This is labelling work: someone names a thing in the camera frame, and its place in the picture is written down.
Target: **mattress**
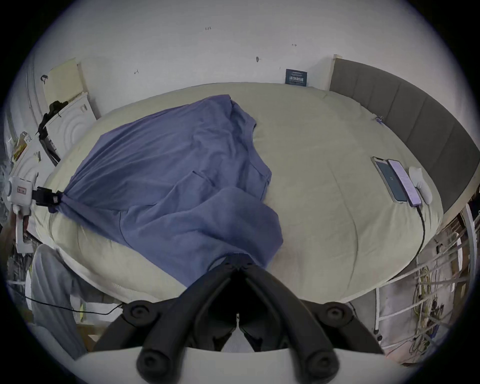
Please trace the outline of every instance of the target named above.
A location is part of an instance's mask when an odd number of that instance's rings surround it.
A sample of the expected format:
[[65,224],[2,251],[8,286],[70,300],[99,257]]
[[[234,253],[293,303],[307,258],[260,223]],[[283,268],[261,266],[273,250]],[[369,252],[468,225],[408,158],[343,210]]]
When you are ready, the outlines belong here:
[[[253,144],[272,171],[264,203],[280,220],[284,243],[269,272],[299,298],[347,301],[387,281],[415,256],[422,240],[416,209],[392,201],[372,156],[421,167],[403,142],[351,98],[286,84],[205,84],[155,96],[98,120],[50,175],[62,191],[97,139],[157,111],[228,94],[257,126]],[[443,215],[439,193],[423,171],[433,202],[423,204],[425,244]],[[122,301],[166,300],[185,287],[137,252],[36,206],[40,239],[59,249],[81,277]]]

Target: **blue shirt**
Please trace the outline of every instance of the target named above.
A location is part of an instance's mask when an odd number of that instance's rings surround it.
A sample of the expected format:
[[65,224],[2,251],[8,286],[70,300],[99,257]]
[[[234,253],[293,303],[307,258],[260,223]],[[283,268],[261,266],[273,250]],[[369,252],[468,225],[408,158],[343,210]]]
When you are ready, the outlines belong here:
[[254,127],[228,95],[122,125],[98,139],[57,210],[186,286],[226,253],[266,267],[283,240],[262,203],[271,172]]

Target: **bed frame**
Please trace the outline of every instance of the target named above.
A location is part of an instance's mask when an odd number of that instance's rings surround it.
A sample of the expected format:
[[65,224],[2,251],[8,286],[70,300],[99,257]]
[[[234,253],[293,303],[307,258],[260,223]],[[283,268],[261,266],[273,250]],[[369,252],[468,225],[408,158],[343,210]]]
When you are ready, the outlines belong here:
[[480,184],[480,151],[438,101],[409,82],[335,55],[330,91],[358,101],[382,118],[432,178],[442,199],[444,228]]

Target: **dark blue book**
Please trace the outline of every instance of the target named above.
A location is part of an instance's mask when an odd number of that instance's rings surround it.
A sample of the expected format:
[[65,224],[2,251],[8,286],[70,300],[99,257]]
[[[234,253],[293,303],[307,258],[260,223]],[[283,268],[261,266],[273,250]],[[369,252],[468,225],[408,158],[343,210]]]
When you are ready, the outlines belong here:
[[287,69],[285,73],[285,84],[307,86],[307,73],[303,71],[296,71]]

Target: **white cabinet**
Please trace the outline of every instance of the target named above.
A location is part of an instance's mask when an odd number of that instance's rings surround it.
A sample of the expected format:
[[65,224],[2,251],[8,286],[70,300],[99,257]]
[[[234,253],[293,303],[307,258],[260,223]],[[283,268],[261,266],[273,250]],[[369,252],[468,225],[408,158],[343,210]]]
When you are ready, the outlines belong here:
[[69,149],[85,135],[95,121],[87,93],[82,93],[47,122],[45,127],[48,139],[60,159],[65,157]]

